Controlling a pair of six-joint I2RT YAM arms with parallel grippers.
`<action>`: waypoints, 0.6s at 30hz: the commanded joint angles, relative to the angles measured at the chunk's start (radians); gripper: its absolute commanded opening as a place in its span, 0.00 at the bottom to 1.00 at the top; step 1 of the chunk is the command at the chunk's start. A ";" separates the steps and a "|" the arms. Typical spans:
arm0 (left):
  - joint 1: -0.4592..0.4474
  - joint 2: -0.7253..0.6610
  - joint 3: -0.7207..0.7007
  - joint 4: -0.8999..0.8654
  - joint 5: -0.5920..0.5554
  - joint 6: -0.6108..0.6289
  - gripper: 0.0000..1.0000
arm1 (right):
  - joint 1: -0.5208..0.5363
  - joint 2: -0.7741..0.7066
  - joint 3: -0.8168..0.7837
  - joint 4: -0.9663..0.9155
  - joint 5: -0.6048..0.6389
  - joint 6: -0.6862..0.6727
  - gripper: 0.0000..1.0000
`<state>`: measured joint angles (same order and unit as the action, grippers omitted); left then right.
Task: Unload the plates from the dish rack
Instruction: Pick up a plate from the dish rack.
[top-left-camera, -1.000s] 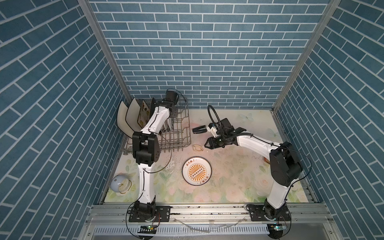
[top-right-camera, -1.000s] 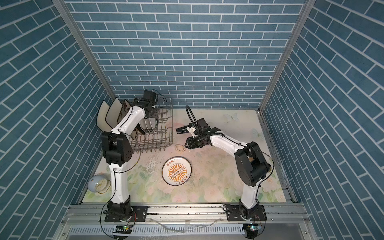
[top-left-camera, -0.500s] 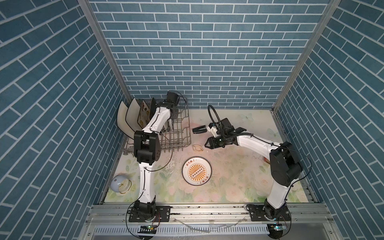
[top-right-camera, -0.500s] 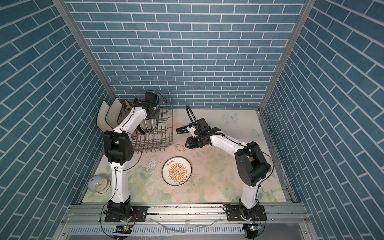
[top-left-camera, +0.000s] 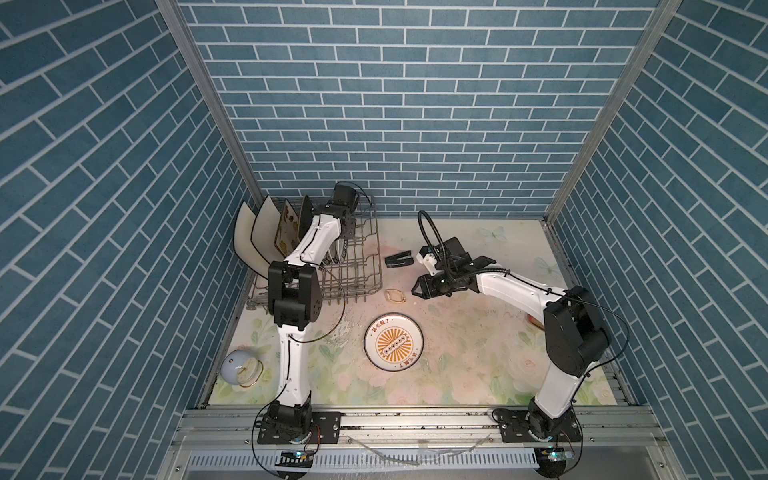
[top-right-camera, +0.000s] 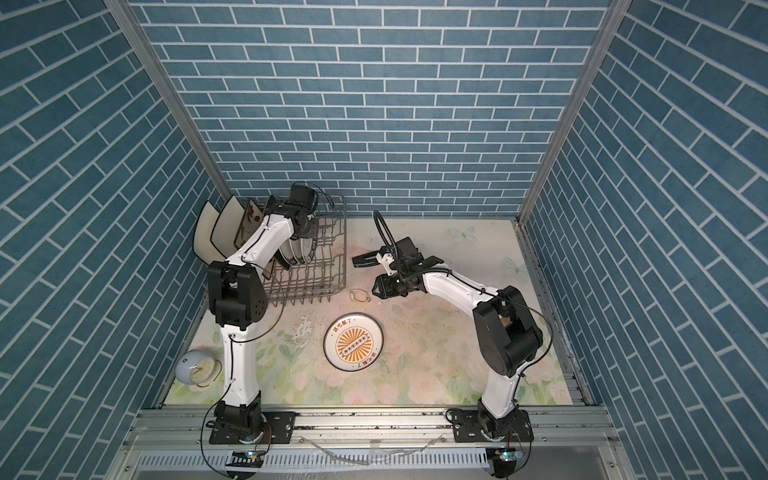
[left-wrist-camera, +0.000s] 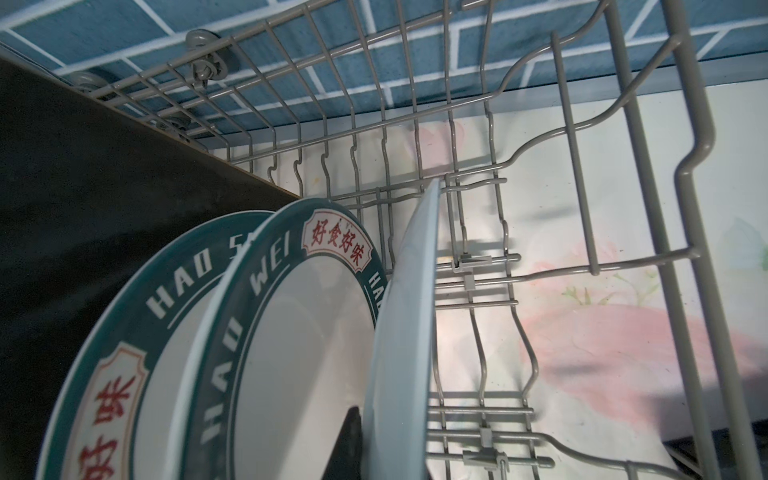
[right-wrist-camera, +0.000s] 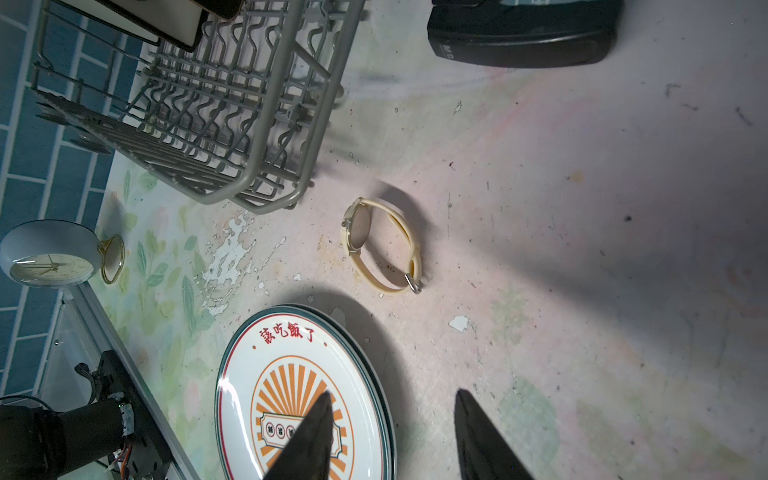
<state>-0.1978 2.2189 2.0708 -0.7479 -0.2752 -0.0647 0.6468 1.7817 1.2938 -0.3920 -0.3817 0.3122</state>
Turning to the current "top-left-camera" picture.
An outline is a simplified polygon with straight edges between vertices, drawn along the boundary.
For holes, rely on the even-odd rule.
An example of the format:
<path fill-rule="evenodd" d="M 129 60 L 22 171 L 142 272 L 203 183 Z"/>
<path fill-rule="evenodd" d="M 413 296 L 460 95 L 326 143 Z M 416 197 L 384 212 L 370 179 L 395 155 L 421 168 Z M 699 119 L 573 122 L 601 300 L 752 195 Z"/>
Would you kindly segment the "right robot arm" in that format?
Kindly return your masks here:
<path fill-rule="evenodd" d="M 432 299 L 473 291 L 502 300 L 543 325 L 549 367 L 529 403 L 526 422 L 530 435 L 539 441 L 557 436 L 573 413 L 578 389 L 610 345 L 592 294 L 580 285 L 550 287 L 486 256 L 471 258 L 455 237 L 440 246 L 421 247 L 416 261 L 427 273 L 417 279 L 413 295 Z"/>

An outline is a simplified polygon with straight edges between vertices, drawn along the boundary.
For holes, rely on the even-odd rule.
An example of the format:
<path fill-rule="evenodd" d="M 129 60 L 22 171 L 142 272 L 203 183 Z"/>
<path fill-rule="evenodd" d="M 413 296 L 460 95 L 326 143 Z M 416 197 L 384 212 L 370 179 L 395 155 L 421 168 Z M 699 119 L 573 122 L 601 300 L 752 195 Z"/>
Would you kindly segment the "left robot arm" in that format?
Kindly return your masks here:
<path fill-rule="evenodd" d="M 311 336 L 323 305 L 319 272 L 336 243 L 354 236 L 358 204 L 358 191 L 341 183 L 321 207 L 311 209 L 305 202 L 300 211 L 299 243 L 268 269 L 267 309 L 277 327 L 280 364 L 277 394 L 267 405 L 262 424 L 289 443 L 301 443 L 311 436 L 308 346 L 320 340 Z"/>

